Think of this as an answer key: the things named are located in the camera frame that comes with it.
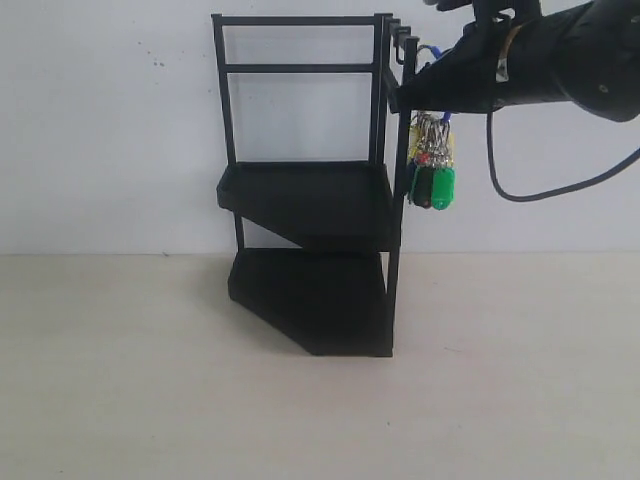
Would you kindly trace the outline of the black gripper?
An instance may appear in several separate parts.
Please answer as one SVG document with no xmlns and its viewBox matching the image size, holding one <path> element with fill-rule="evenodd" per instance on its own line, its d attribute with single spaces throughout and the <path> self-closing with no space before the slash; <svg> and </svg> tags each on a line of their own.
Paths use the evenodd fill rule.
<svg viewBox="0 0 640 480">
<path fill-rule="evenodd" d="M 565 14 L 539 1 L 473 1 L 474 22 L 434 62 L 392 94 L 396 113 L 426 110 L 488 114 L 507 106 L 559 103 L 554 51 Z"/>
</svg>

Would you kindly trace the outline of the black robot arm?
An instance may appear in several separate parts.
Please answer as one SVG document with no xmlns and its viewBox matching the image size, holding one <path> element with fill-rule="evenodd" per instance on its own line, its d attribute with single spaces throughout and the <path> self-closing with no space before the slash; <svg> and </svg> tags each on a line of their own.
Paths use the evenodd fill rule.
<svg viewBox="0 0 640 480">
<path fill-rule="evenodd" d="M 401 109 L 490 114 L 572 103 L 624 123 L 639 116 L 639 4 L 473 1 L 459 40 L 394 93 Z"/>
</svg>

